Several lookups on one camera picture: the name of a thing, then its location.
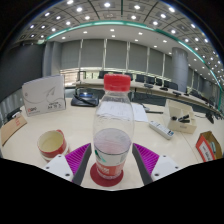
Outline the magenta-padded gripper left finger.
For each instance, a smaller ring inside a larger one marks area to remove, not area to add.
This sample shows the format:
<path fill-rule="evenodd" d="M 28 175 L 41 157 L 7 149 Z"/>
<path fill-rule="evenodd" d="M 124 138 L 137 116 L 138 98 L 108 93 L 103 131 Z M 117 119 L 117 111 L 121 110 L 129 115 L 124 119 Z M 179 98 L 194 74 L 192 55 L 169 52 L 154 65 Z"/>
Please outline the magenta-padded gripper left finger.
<path fill-rule="evenodd" d="M 55 156 L 43 169 L 76 185 L 81 185 L 91 153 L 91 144 L 87 143 L 66 156 L 62 154 Z"/>

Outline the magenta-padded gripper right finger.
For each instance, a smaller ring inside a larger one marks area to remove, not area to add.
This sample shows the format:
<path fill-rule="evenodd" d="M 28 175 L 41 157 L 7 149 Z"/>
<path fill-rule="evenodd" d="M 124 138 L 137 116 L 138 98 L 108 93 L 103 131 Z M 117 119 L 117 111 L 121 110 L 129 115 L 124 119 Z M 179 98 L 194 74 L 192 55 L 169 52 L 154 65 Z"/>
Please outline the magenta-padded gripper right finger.
<path fill-rule="evenodd" d="M 144 185 L 148 185 L 181 169 L 169 156 L 158 155 L 137 143 L 132 146 L 132 154 L 135 157 Z"/>

